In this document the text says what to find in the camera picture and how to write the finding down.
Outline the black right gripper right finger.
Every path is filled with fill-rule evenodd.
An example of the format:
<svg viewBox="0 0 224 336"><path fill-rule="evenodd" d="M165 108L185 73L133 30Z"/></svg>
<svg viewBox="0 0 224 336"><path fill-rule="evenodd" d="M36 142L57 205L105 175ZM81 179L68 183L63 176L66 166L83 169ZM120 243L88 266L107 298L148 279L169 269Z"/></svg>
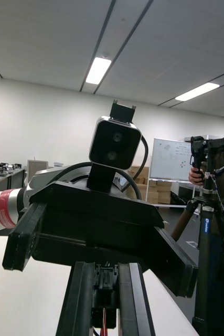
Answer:
<svg viewBox="0 0 224 336"><path fill-rule="evenodd" d="M143 273L138 263L119 264L119 335L155 335Z"/></svg>

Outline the person's hand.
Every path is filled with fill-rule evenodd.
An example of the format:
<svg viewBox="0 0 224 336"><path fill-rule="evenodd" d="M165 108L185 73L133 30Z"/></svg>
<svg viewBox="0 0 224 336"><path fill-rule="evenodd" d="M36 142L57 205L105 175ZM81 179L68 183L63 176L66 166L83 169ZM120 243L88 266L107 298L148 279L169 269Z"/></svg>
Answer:
<svg viewBox="0 0 224 336"><path fill-rule="evenodd" d="M198 185L198 186L203 185L203 179L204 179L203 170L202 169L199 170L192 166L189 172L188 179L194 185Z"/></svg>

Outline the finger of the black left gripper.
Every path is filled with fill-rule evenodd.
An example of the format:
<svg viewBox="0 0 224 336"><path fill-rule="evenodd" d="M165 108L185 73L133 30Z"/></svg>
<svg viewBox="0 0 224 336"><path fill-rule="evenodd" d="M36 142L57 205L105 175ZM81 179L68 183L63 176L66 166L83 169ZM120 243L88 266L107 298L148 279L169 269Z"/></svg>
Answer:
<svg viewBox="0 0 224 336"><path fill-rule="evenodd" d="M154 227L147 235L146 264L175 296L193 296L198 267L166 230Z"/></svg>

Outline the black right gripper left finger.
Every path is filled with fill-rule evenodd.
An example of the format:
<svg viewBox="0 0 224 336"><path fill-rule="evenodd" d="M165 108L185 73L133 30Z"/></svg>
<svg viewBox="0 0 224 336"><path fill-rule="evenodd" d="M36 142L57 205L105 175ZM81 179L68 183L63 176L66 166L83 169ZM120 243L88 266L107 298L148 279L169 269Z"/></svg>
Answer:
<svg viewBox="0 0 224 336"><path fill-rule="evenodd" d="M76 262L71 267L56 335L92 335L94 276L94 263Z"/></svg>

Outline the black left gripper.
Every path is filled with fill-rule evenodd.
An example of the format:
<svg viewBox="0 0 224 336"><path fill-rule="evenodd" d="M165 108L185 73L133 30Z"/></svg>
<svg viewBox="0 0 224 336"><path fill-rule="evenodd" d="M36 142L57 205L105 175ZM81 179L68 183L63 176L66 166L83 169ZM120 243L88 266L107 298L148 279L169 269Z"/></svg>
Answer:
<svg viewBox="0 0 224 336"><path fill-rule="evenodd" d="M84 261L153 268L150 247L155 228L164 226L153 205L61 182L38 191L30 203L8 236L5 270L24 270L33 253L35 260L67 266Z"/></svg>

